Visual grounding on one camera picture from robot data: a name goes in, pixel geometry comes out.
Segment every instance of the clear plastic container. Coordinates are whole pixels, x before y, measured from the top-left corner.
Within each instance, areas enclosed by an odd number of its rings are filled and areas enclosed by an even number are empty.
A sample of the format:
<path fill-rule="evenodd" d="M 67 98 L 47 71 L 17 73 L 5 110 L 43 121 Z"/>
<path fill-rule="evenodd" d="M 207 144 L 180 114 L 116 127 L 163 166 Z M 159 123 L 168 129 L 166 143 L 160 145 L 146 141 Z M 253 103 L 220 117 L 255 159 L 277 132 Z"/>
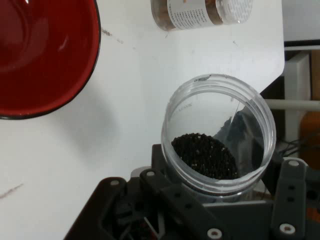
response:
<path fill-rule="evenodd" d="M 171 143 L 191 133 L 212 136 L 226 145 L 235 158 L 240 178 L 209 178 L 185 164 Z M 196 77 L 180 86 L 167 105 L 161 135 L 166 174 L 203 202 L 234 198 L 251 190 L 262 178 L 275 143 L 276 127 L 268 105 L 257 91 L 234 77 Z"/>
<path fill-rule="evenodd" d="M 156 24 L 165 31 L 244 23 L 253 0 L 151 0 Z"/>

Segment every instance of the black seeds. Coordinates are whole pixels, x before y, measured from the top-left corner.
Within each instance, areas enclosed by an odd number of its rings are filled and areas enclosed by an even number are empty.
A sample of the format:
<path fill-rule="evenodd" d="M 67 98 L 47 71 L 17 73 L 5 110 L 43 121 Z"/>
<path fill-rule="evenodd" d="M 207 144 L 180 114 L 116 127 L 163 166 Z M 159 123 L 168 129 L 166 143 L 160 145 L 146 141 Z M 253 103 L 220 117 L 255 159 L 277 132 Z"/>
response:
<path fill-rule="evenodd" d="M 235 158 L 222 142 L 212 136 L 185 134 L 176 137 L 171 144 L 180 159 L 204 176 L 219 180 L 239 177 Z"/>

